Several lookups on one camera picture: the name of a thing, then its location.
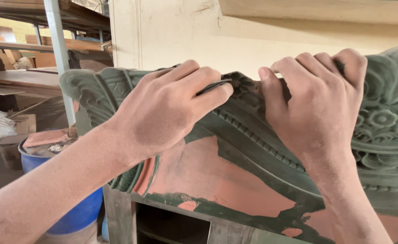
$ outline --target cream wall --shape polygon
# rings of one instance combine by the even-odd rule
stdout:
[[[0,18],[0,26],[12,28],[17,42],[26,43],[26,35],[35,35],[35,29],[30,23]],[[41,36],[50,36],[50,30],[39,29]],[[71,39],[71,31],[64,30],[64,36]]]
[[[157,69],[195,59],[221,73],[257,69],[302,52],[398,46],[398,26],[223,16],[217,0],[110,0],[114,62]]]

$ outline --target hand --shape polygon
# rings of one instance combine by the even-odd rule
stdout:
[[[125,149],[120,157],[138,163],[174,146],[199,119],[232,95],[232,86],[225,84],[196,96],[220,78],[218,71],[200,68],[193,60],[145,75],[104,123],[116,148]]]
[[[344,64],[344,75],[335,61]],[[363,98],[366,67],[364,56],[344,49],[333,57],[302,53],[277,61],[271,69],[259,69],[267,121],[314,181],[320,175],[356,167],[351,138]],[[282,74],[287,82],[292,95],[287,105],[273,72]]]

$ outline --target rectangular opening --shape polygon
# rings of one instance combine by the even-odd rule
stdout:
[[[135,204],[137,244],[207,244],[211,222]]]

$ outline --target fingernail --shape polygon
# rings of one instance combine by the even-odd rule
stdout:
[[[259,69],[259,77],[261,78],[261,80],[268,77],[268,69],[266,67],[262,67]]]

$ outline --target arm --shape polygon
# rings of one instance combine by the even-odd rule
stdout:
[[[344,64],[344,75],[335,61]],[[345,49],[333,57],[303,53],[259,70],[267,121],[318,186],[339,244],[392,243],[364,193],[351,152],[366,67],[365,57]],[[292,95],[287,104],[273,72],[287,82]]]
[[[112,178],[172,147],[230,97],[230,84],[195,96],[220,77],[191,60],[143,77],[111,119],[0,189],[0,244],[33,243]]]

